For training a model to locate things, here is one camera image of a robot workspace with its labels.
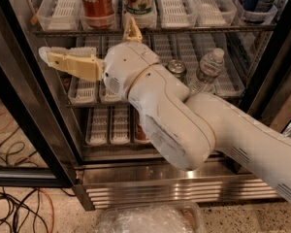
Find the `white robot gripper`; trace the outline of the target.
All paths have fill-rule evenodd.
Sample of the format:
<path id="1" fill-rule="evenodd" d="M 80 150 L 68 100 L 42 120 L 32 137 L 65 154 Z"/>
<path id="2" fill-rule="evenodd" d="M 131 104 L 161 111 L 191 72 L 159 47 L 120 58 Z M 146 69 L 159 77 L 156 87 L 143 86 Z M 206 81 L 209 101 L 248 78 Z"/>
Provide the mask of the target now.
<path id="1" fill-rule="evenodd" d="M 97 82 L 103 78 L 105 87 L 126 101 L 134 80 L 149 66 L 159 63 L 158 55 L 142 44 L 142 39 L 136 21 L 128 17 L 123 32 L 124 43 L 108 49 L 104 58 L 105 70 L 104 61 L 97 57 L 93 47 L 41 47 L 38 53 L 48 67 L 79 79 Z"/>

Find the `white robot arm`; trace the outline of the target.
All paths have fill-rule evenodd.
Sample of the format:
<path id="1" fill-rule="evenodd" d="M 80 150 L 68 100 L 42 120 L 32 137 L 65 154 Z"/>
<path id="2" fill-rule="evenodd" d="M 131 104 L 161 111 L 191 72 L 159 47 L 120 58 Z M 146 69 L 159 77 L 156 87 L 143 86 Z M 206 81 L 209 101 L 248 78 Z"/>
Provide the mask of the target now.
<path id="1" fill-rule="evenodd" d="M 49 67 L 103 82 L 130 103 L 151 143 L 174 167 L 195 170 L 221 150 L 291 203 L 291 138 L 218 96 L 192 94 L 142 38 L 128 17 L 122 42 L 104 58 L 93 48 L 41 47 L 39 55 Z"/>

